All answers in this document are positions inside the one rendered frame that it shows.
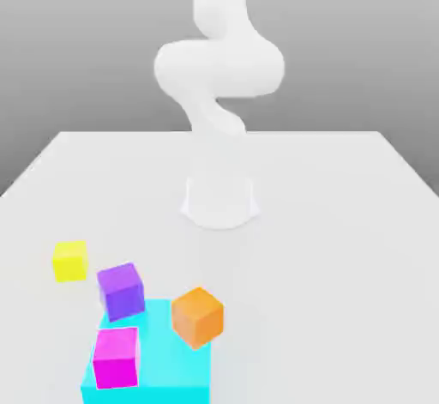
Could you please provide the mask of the large cyan box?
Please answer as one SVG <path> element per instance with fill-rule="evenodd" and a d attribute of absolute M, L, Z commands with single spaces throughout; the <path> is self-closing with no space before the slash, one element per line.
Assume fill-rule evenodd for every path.
<path fill-rule="evenodd" d="M 194 350 L 174 332 L 169 299 L 147 299 L 145 306 L 144 312 L 113 323 L 103 315 L 99 324 L 102 329 L 138 328 L 139 385 L 99 390 L 89 362 L 81 383 L 82 403 L 211 404 L 211 345 Z"/>

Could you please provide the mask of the small magenta cube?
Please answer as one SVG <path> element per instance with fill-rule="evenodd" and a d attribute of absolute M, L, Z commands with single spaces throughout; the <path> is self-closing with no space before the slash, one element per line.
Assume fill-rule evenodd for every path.
<path fill-rule="evenodd" d="M 97 334 L 92 364 L 97 389 L 137 387 L 138 328 L 101 329 Z"/>

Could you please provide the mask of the small purple cube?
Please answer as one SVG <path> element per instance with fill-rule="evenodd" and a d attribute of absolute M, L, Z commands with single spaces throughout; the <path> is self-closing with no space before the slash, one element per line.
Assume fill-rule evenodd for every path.
<path fill-rule="evenodd" d="M 143 282 L 132 262 L 100 270 L 97 281 L 110 323 L 145 311 Z"/>

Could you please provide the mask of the small orange cube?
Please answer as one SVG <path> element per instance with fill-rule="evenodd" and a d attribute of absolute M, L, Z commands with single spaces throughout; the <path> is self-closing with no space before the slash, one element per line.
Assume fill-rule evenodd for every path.
<path fill-rule="evenodd" d="M 197 287 L 171 302 L 171 324 L 177 335 L 198 350 L 224 330 L 224 305 Z"/>

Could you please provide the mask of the small yellow cube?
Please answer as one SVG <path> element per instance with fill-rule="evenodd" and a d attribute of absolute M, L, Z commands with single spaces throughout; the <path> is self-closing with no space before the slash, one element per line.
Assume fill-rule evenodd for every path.
<path fill-rule="evenodd" d="M 88 258 L 85 241 L 63 241 L 55 245 L 52 266 L 56 282 L 85 280 Z"/>

